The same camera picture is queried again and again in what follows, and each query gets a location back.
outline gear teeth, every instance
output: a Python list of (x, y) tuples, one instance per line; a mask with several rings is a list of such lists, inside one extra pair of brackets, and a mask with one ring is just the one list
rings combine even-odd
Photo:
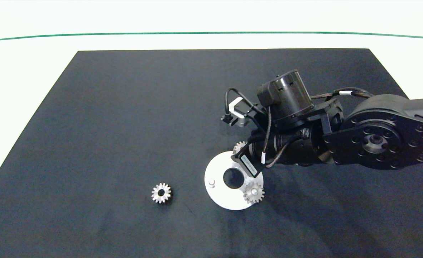
[(259, 203), (264, 198), (264, 189), (258, 183), (248, 183), (244, 190), (244, 199), (249, 204), (255, 204), (256, 202)]
[[(164, 194), (162, 196), (159, 195), (160, 190), (164, 191)], [(167, 183), (159, 183), (151, 191), (151, 193), (152, 193), (151, 197), (153, 198), (153, 201), (155, 203), (164, 204), (166, 201), (169, 200), (170, 197), (172, 197), (172, 195), (170, 194), (171, 192), (172, 192), (172, 190), (171, 190), (170, 186), (168, 186)]]
[(243, 148), (245, 145), (246, 145), (246, 142), (237, 142), (234, 145), (234, 148), (232, 149), (232, 154), (233, 155), (237, 154), (241, 150), (241, 148)]

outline black table surface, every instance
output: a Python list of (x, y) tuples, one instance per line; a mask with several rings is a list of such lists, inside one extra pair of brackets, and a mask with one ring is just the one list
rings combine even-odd
[(405, 96), (368, 49), (77, 52), (0, 168), (0, 257), (423, 257), (423, 164), (275, 165), (260, 204), (208, 197), (208, 162), (254, 129), (220, 121), (225, 89), (256, 101), (295, 68), (311, 95)]

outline white circular plate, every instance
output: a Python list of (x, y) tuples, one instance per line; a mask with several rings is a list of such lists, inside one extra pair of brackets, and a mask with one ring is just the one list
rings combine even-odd
[[(248, 176), (243, 168), (231, 159), (231, 156), (232, 152), (223, 152), (208, 163), (205, 170), (205, 188), (216, 204), (225, 209), (236, 211), (252, 205), (245, 201), (243, 197), (245, 186), (248, 183), (255, 182), (264, 187), (264, 178), (262, 173), (259, 173), (256, 178)], [(232, 189), (224, 183), (224, 172), (229, 168), (236, 168), (243, 174), (244, 183), (240, 188)]]

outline metal gear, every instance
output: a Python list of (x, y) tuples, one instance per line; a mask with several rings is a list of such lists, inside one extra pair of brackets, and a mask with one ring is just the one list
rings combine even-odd
[(246, 145), (246, 142), (238, 142), (235, 146), (234, 149), (232, 150), (232, 154), (235, 155), (237, 154), (241, 148), (243, 148)]
[(264, 198), (264, 193), (265, 192), (261, 185), (255, 182), (251, 182), (248, 183), (245, 187), (243, 197), (245, 198), (245, 201), (248, 202), (248, 204), (255, 204), (256, 202), (262, 201), (262, 198)]
[(169, 197), (172, 196), (170, 194), (171, 192), (172, 190), (170, 186), (168, 186), (166, 183), (159, 183), (153, 188), (151, 197), (153, 198), (154, 202), (163, 204), (168, 201)]

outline bolt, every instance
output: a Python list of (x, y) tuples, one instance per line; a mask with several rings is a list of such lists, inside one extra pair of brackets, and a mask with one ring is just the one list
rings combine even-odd
[(419, 124), (415, 130), (419, 131), (419, 132), (423, 132), (423, 124)]
[(215, 180), (214, 179), (208, 180), (208, 184), (211, 186), (211, 188), (213, 188), (215, 186)]
[(417, 160), (418, 160), (419, 162), (423, 162), (423, 154), (418, 155)]

